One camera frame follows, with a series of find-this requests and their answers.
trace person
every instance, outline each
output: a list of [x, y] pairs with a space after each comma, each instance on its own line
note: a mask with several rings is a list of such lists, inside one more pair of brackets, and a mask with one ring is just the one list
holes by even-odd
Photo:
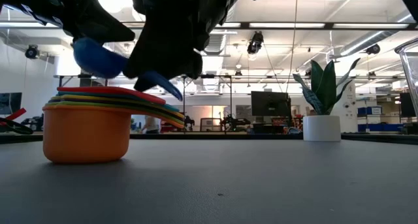
[[146, 129], [146, 134], [158, 134], [159, 124], [158, 120], [152, 116], [145, 116], [145, 124], [141, 129], [141, 133]]

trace table surface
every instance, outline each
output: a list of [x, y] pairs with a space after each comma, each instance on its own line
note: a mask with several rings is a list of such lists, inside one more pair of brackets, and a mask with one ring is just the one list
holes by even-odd
[[417, 223], [418, 146], [132, 140], [120, 161], [55, 165], [0, 145], [0, 223]]

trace snake plant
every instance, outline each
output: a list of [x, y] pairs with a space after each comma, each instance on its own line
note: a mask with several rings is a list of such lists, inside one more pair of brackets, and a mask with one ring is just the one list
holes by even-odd
[[[327, 64], [325, 69], [314, 60], [311, 60], [311, 89], [303, 82], [299, 74], [293, 74], [293, 78], [302, 85], [303, 96], [306, 101], [311, 104], [318, 115], [331, 114], [334, 105], [341, 99], [342, 93], [353, 81], [346, 82], [350, 71], [355, 68], [360, 58], [355, 60], [348, 72], [336, 83], [334, 61]], [[344, 84], [341, 92], [337, 95], [337, 87]]]

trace black monitor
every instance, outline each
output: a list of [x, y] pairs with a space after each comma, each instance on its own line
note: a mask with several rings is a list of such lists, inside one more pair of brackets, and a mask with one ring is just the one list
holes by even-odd
[[0, 93], [0, 115], [10, 115], [20, 109], [22, 93]]
[[402, 117], [416, 117], [410, 93], [400, 94], [400, 115]]
[[287, 93], [251, 92], [253, 116], [290, 116], [291, 104]]

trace orange cup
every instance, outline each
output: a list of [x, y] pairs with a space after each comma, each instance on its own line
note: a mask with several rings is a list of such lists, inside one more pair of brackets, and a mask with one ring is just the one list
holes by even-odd
[[131, 114], [94, 106], [45, 106], [44, 155], [55, 163], [102, 163], [122, 158]]

